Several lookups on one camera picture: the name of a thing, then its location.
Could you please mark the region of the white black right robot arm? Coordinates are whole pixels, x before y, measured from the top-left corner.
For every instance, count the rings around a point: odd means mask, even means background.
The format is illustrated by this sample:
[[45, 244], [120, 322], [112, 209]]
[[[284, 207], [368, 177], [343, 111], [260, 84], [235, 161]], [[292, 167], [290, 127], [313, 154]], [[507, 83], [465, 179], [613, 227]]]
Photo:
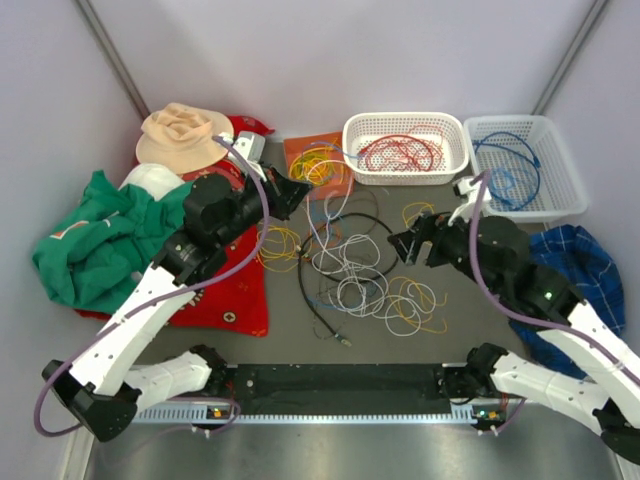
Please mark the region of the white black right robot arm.
[[449, 214], [422, 215], [388, 241], [407, 265], [429, 243], [426, 266], [452, 265], [510, 321], [529, 327], [586, 375], [571, 377], [484, 343], [459, 371], [464, 395], [532, 400], [578, 422], [615, 454], [638, 463], [638, 355], [565, 275], [533, 261], [528, 236], [515, 223], [495, 216], [465, 222]]

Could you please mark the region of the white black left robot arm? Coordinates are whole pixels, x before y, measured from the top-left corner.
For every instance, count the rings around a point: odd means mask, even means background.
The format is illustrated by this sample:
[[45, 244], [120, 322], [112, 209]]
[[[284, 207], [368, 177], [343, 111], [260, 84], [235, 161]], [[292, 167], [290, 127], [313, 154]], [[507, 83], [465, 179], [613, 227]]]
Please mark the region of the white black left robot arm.
[[203, 175], [183, 202], [184, 221], [153, 257], [129, 298], [95, 336], [66, 361], [43, 369], [43, 390], [97, 440], [120, 435], [135, 415], [181, 394], [216, 396], [227, 374], [216, 351], [196, 346], [160, 364], [134, 363], [195, 294], [240, 271], [247, 256], [226, 269], [227, 248], [251, 227], [286, 220], [312, 190], [273, 167], [250, 170], [236, 190], [218, 174]]

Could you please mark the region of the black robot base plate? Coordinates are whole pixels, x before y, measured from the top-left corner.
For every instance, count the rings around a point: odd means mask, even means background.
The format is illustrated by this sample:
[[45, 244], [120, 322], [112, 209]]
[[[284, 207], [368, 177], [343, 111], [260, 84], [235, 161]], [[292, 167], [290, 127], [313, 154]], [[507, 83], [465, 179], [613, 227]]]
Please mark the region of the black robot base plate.
[[245, 415], [432, 414], [503, 396], [440, 364], [241, 364], [216, 368], [200, 394], [231, 398]]

